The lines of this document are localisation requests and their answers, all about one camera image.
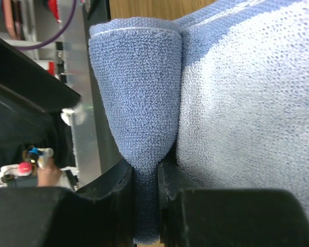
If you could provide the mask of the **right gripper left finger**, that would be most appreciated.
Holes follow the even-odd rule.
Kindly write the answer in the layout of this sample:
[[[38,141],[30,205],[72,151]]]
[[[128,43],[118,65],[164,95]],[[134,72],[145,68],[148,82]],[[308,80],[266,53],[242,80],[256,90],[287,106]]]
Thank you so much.
[[[133,246],[132,179],[121,160],[77,191],[0,188],[0,246]]]

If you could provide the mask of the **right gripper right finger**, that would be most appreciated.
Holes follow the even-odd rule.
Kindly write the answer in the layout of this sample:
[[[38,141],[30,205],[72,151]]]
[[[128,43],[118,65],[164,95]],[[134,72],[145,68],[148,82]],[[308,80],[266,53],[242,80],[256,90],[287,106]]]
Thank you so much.
[[[208,189],[174,163],[158,165],[160,241],[165,246],[309,246],[299,201],[276,189]]]

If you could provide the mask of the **light blue towel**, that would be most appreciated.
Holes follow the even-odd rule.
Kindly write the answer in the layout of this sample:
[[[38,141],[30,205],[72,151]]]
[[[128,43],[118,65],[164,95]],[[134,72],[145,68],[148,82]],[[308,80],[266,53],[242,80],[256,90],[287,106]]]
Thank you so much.
[[[216,1],[174,21],[90,28],[119,152],[135,171],[136,243],[159,238],[157,165],[211,188],[292,192],[309,220],[309,1]]]

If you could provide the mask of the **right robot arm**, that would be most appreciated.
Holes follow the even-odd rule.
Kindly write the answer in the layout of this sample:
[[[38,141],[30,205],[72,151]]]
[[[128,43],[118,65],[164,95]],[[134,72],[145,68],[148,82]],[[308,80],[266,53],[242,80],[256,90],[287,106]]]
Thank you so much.
[[[0,145],[41,137],[50,112],[80,95],[0,39]],[[0,189],[0,246],[134,246],[133,174],[119,161],[84,189]],[[166,246],[309,246],[309,223],[283,190],[197,186],[169,155],[159,163]]]

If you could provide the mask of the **distant person's hand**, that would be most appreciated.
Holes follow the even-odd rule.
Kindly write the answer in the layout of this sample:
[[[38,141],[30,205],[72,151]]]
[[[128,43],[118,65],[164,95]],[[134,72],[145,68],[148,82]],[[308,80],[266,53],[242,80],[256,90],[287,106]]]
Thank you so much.
[[[38,187],[52,187],[56,186],[60,180],[62,171],[56,166],[54,159],[49,158],[47,165],[44,168],[39,168]]]

